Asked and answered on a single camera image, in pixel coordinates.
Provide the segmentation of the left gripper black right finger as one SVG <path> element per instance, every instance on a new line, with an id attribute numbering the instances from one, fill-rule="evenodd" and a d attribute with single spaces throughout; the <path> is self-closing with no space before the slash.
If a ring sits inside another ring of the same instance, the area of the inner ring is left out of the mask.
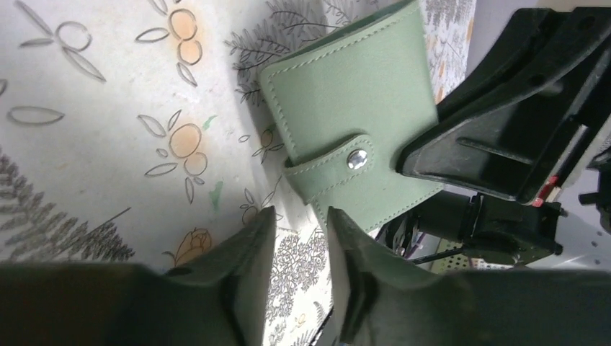
<path id="1" fill-rule="evenodd" d="M 395 255 L 343 210 L 327 239 L 337 339 L 347 345 L 608 345 L 610 274 L 459 270 Z"/>

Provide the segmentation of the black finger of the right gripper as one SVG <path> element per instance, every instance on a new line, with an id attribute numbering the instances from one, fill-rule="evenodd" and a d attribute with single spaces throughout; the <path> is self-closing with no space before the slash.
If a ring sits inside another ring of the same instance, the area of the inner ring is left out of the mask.
<path id="1" fill-rule="evenodd" d="M 530 205 L 583 169 L 610 134 L 610 9 L 518 9 L 407 145 L 407 177 Z"/>

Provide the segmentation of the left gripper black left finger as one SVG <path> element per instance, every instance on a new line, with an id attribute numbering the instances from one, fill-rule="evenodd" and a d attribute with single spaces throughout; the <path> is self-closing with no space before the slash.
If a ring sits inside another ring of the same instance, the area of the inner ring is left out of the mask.
<path id="1" fill-rule="evenodd" d="M 160 275 L 129 263 L 1 266 L 3 345 L 260 345 L 276 214 Z"/>

